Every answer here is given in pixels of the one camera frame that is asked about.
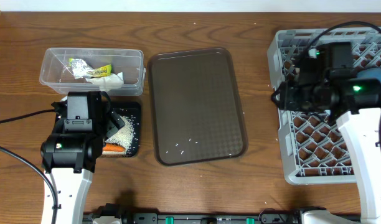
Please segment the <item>dark blue bowl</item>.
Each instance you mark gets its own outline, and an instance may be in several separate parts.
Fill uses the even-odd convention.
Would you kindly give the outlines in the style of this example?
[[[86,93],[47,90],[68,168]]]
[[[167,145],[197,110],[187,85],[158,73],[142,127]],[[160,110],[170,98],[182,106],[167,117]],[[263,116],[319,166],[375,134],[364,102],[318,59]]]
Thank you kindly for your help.
[[[358,79],[375,78],[381,83],[381,68],[370,68],[357,74]]]

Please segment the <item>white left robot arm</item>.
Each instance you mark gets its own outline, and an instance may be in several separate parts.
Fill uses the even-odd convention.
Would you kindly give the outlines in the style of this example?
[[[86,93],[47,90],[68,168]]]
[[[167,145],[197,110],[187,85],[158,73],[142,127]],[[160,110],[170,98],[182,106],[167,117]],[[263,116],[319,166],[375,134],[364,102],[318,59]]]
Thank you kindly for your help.
[[[96,160],[125,122],[104,91],[70,92],[52,106],[54,128],[40,149],[47,178],[42,223],[81,223]]]

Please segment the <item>white napkin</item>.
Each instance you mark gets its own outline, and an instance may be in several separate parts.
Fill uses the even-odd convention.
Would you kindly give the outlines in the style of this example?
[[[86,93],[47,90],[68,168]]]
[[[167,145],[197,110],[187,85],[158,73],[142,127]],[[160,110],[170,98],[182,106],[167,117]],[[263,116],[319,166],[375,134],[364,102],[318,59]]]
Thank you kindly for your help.
[[[112,89],[121,88],[121,86],[124,84],[122,72],[118,74],[112,73],[107,77],[87,78],[86,81],[98,86],[100,91],[110,91]]]

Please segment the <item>orange carrot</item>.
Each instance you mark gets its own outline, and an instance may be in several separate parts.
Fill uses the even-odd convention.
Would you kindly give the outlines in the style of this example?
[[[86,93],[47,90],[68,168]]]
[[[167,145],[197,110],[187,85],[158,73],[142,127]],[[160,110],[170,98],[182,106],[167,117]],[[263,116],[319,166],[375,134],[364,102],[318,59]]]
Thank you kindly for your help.
[[[125,152],[125,148],[116,144],[106,144],[103,152]]]

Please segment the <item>foil snack wrapper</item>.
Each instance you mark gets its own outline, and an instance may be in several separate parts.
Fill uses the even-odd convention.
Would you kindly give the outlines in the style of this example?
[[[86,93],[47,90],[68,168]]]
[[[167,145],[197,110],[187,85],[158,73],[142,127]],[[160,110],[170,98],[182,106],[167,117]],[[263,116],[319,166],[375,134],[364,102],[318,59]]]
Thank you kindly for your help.
[[[89,78],[86,73],[93,68],[86,61],[80,58],[70,58],[68,62],[75,79]]]

